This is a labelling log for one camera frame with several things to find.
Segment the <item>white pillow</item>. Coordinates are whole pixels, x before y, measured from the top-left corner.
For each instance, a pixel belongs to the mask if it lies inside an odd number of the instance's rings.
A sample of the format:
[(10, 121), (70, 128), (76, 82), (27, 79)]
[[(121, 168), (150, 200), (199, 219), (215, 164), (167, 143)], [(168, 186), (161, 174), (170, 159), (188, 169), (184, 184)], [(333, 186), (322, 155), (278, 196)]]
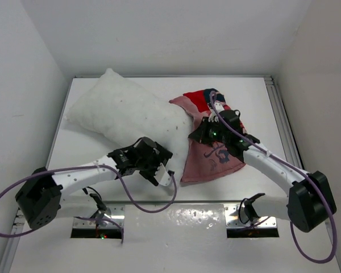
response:
[(192, 118), (183, 108), (158, 98), (111, 68), (69, 108), (65, 117), (120, 147), (144, 136), (150, 138), (172, 152), (167, 169), (175, 172), (177, 181), (181, 180)]

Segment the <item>red patterned pillowcase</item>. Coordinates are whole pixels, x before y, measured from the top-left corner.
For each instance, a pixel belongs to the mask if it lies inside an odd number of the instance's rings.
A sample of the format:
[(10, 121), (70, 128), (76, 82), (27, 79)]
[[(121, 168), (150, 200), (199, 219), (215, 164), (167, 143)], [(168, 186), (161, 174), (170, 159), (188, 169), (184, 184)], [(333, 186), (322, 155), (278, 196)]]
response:
[[(210, 93), (212, 89), (184, 93), (169, 102), (175, 104), (191, 116), (193, 130), (202, 121), (202, 118), (215, 117), (210, 106)], [(194, 140), (189, 141), (189, 152), (185, 163), (182, 183), (203, 183), (230, 175), (245, 166), (239, 159), (230, 155), (222, 143), (212, 145), (200, 144)]]

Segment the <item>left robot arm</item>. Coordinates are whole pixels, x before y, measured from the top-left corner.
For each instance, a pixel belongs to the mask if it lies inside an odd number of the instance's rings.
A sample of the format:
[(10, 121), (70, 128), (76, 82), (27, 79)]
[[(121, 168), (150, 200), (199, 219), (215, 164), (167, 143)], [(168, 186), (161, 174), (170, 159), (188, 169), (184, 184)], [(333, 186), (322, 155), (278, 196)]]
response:
[(138, 172), (154, 186), (167, 186), (172, 173), (166, 168), (173, 154), (153, 140), (142, 137), (134, 144), (78, 167), (49, 171), (37, 169), (15, 196), (32, 230), (51, 222), (72, 193), (104, 181)]

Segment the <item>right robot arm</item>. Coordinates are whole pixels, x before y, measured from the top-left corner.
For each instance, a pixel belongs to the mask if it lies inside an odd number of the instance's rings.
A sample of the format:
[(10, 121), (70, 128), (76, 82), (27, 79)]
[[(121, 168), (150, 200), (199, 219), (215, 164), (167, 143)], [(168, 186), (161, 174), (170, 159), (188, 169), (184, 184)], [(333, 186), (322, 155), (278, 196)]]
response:
[(237, 110), (202, 118), (189, 139), (209, 146), (223, 144), (231, 156), (263, 173), (286, 193), (283, 198), (257, 193), (243, 199), (238, 211), (243, 224), (272, 216), (289, 220), (307, 233), (337, 211), (327, 177), (319, 171), (309, 173), (286, 166), (279, 157), (268, 155), (257, 138), (243, 131)]

